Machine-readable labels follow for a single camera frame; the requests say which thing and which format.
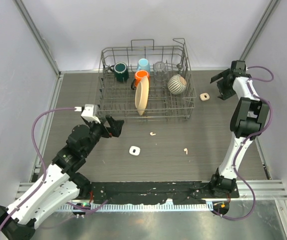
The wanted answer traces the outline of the beige earbud charging case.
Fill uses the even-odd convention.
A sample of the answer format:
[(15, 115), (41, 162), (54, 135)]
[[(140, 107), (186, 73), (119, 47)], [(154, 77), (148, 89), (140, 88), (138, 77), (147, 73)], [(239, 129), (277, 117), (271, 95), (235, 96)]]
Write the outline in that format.
[(208, 101), (210, 99), (210, 96), (209, 96), (208, 93), (205, 92), (205, 93), (200, 94), (199, 98), (200, 98), (201, 101), (204, 102), (204, 101)]

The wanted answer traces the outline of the white earbud charging case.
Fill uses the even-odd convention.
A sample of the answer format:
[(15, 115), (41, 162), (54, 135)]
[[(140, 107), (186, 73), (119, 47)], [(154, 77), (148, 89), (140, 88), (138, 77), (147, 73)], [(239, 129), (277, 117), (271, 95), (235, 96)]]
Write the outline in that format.
[(129, 148), (129, 154), (132, 156), (138, 156), (141, 152), (141, 149), (138, 146), (131, 146)]

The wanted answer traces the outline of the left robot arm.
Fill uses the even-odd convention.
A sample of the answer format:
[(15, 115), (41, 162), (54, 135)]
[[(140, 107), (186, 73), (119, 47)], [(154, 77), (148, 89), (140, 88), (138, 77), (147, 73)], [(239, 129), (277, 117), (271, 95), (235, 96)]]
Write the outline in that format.
[(124, 120), (107, 115), (102, 122), (85, 120), (75, 126), (66, 145), (56, 154), (43, 175), (9, 206), (0, 205), (0, 233), (9, 240), (29, 240), (40, 224), (63, 204), (86, 199), (91, 182), (78, 170), (101, 138), (119, 137)]

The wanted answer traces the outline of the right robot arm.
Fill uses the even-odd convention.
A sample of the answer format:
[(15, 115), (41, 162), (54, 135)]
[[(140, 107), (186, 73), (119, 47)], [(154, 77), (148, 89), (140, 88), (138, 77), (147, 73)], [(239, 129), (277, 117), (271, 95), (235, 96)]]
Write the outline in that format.
[(230, 68), (213, 76), (210, 82), (216, 82), (220, 99), (238, 97), (229, 126), (231, 141), (209, 185), (211, 195), (219, 198), (232, 194), (237, 188), (238, 169), (248, 147), (265, 127), (269, 105), (257, 95), (245, 61), (232, 61)]

